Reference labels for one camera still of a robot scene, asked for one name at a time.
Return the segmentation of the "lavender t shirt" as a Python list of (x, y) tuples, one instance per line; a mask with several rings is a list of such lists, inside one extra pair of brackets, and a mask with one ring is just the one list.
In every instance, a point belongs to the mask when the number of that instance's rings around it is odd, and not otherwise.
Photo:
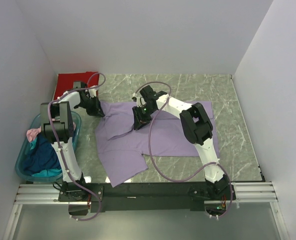
[(113, 187), (148, 169), (144, 155), (148, 147), (156, 157), (196, 157), (197, 150), (184, 137), (181, 122), (162, 111), (152, 127), (151, 144), (148, 144), (149, 127), (133, 129), (134, 102), (101, 102), (105, 113), (95, 129), (99, 160)]

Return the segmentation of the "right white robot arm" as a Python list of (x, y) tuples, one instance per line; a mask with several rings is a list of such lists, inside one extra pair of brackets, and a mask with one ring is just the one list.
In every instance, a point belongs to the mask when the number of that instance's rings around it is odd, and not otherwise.
[(140, 86), (132, 100), (136, 103), (133, 107), (135, 130), (144, 126), (152, 128), (161, 112), (178, 118), (186, 140), (195, 147), (202, 162), (198, 171), (205, 172), (208, 196), (217, 200), (226, 190), (233, 193), (231, 179), (219, 163), (214, 148), (213, 125), (201, 103), (191, 104), (172, 97), (170, 92), (156, 92), (150, 83)]

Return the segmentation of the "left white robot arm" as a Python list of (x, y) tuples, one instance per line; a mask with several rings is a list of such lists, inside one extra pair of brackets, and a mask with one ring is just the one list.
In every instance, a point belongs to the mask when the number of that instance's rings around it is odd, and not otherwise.
[(72, 110), (77, 108), (85, 109), (89, 116), (104, 117), (97, 96), (97, 86), (89, 87), (84, 82), (77, 81), (72, 90), (64, 92), (56, 100), (40, 105), (41, 133), (54, 149), (66, 183), (79, 183), (83, 179), (72, 141), (76, 126), (72, 119)]

